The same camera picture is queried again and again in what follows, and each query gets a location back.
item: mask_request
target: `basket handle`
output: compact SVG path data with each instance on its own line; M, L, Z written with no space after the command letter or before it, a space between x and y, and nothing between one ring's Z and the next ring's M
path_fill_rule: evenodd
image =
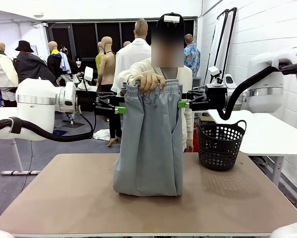
M235 123L235 125L239 126L238 124L239 124L240 122L244 122L244 124L245 124L245 129L244 129L244 131L245 131L245 130L246 130L246 126L247 126L246 121L244 121L244 120L239 120L237 123Z

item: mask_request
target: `blue patterned shirt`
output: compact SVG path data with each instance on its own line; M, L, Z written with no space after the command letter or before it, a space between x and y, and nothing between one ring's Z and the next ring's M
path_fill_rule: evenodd
M193 44L184 49L184 65L191 69L192 77L197 76L200 68L200 51Z

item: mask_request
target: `brown tabletop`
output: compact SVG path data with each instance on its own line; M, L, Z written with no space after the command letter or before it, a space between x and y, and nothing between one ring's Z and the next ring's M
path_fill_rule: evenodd
M297 210L243 153L227 172L184 154L181 197L113 191L117 154L57 155L0 216L18 236L267 236Z

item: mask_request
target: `elastic waistband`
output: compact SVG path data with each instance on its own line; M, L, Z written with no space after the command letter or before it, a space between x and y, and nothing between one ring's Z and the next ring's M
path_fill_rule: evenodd
M155 88L155 90L150 93L139 92L138 91L139 86L140 86L139 82L137 82L135 86L130 86L127 84L126 87L122 89L122 91L126 91L126 95L129 97L138 96L139 94L156 94L156 95L158 95L158 94L163 94L163 93L168 93L168 94L181 93L181 91L180 91L181 85L179 84L178 79L168 79L168 80L166 80L166 84L165 84L165 87L163 90L159 89L159 84L158 84L158 86Z

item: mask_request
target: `black plastic basket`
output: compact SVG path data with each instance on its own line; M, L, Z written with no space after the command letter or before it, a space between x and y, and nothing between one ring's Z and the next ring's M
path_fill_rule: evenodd
M238 126L245 123L245 129ZM198 148L200 163L212 170L231 169L238 156L246 130L246 121L235 124L203 124L198 126Z

